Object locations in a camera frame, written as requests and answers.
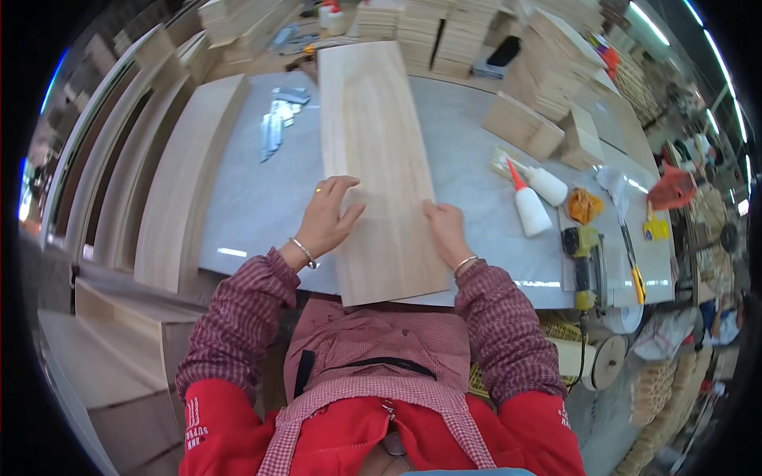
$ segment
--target red nozzle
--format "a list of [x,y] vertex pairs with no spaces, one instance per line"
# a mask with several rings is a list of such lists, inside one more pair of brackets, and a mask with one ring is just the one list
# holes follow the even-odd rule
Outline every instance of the red nozzle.
[[519,174],[516,173],[516,169],[514,168],[514,165],[511,164],[511,161],[506,161],[508,163],[508,167],[511,168],[511,175],[514,176],[514,182],[516,184],[516,191],[519,191],[523,188],[527,188],[527,185],[521,180],[521,177],[519,177]]

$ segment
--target power cord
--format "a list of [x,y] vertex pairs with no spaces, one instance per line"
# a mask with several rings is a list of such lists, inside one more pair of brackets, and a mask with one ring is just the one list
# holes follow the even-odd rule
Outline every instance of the power cord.
[[577,382],[582,380],[582,372],[584,372],[584,348],[586,347],[584,339],[588,336],[588,322],[589,321],[590,321],[590,315],[588,314],[587,311],[583,311],[582,314],[579,316],[579,330],[581,332],[581,337],[582,337],[579,373],[577,374],[577,378],[574,379],[574,381],[566,388],[567,393],[571,393],[574,386],[577,385]]

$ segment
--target woman's right hand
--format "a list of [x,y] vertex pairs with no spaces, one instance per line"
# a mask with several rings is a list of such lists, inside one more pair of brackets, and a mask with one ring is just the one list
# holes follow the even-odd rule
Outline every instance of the woman's right hand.
[[[434,205],[431,200],[424,200],[424,213],[431,225],[437,253],[454,272],[463,260],[474,255],[466,244],[463,232],[463,212],[456,206],[446,203]],[[473,263],[474,260],[462,267],[459,274]]]

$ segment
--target hand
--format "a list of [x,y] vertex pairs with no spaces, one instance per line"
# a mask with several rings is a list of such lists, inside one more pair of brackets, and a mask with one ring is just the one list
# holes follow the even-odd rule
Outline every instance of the hand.
[[[456,206],[446,203],[434,205],[431,200],[424,200],[424,213],[429,218],[437,253],[454,272],[463,260],[473,256],[463,233],[463,212]],[[473,262],[472,260],[471,263],[460,268],[460,272],[462,273]]]
[[[321,180],[315,187],[312,200],[304,210],[302,226],[294,237],[315,259],[344,241],[365,211],[363,203],[353,203],[341,216],[341,201],[347,189],[358,183],[359,178],[341,175]],[[294,270],[302,269],[309,262],[304,252],[291,241],[280,249],[280,254]]]

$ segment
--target red plaid sleeve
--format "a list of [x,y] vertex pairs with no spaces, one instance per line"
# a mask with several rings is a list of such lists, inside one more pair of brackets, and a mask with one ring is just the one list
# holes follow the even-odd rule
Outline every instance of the red plaid sleeve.
[[499,267],[480,260],[457,280],[455,311],[469,329],[484,371],[484,385],[498,406],[525,391],[566,398],[559,353],[545,339],[529,299]]
[[298,285],[299,278],[275,248],[223,280],[209,312],[196,323],[188,355],[178,368],[180,399],[184,401],[194,382],[221,379],[242,388],[254,404],[258,366],[277,334],[278,309],[296,305]]

